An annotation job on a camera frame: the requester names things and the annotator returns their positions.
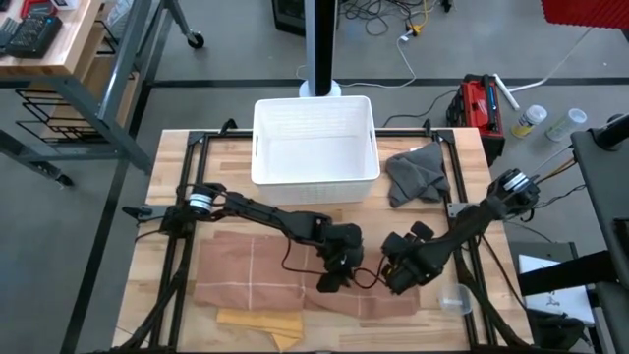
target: caster wheel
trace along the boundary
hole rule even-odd
[[[194,43],[188,39],[188,45],[190,45],[194,49],[203,48],[203,46],[205,45],[205,39],[203,39],[203,36],[200,34],[200,32],[196,32],[194,36],[195,36],[195,39],[197,40],[197,43]]]
[[[75,182],[66,175],[59,176],[59,178],[57,178],[57,183],[64,187],[73,187],[75,185]]]

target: yellow cloth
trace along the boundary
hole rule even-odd
[[[216,321],[219,324],[244,325],[267,332],[279,351],[288,350],[304,338],[301,312],[218,309]]]

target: red object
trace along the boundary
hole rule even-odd
[[[502,155],[504,135],[494,76],[466,75],[445,116],[449,127],[479,129],[489,166]]]
[[[22,4],[22,10],[20,11],[20,17],[24,19],[26,16],[28,16],[32,6],[45,6],[46,4],[50,8],[48,14],[46,15],[56,15],[57,8],[52,5],[50,0],[24,0],[24,3]]]
[[[551,24],[629,29],[627,0],[542,0],[542,8]]]

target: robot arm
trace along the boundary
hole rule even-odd
[[[224,203],[216,203],[218,197],[223,197]],[[230,216],[272,227],[291,241],[315,247],[327,271],[317,284],[320,292],[336,292],[341,285],[349,286],[354,268],[363,261],[363,238],[356,224],[333,224],[331,217],[317,212],[284,211],[229,192],[217,183],[195,185],[186,205],[170,206],[160,231],[168,233],[185,227],[189,220],[217,222]]]
[[[503,173],[487,188],[487,196],[477,206],[468,206],[456,217],[454,227],[431,239],[418,233],[428,228],[416,223],[404,237],[392,232],[382,244],[389,263],[382,269],[386,286],[401,294],[414,285],[426,285],[443,272],[452,252],[483,233],[494,220],[518,215],[538,201],[540,189],[520,170]]]

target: white paper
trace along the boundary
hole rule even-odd
[[[519,260],[520,273],[559,264],[559,262],[525,255],[520,255]],[[525,296],[524,303],[531,310],[557,315],[565,313],[569,318],[581,320],[586,325],[594,324],[594,316],[585,286]]]

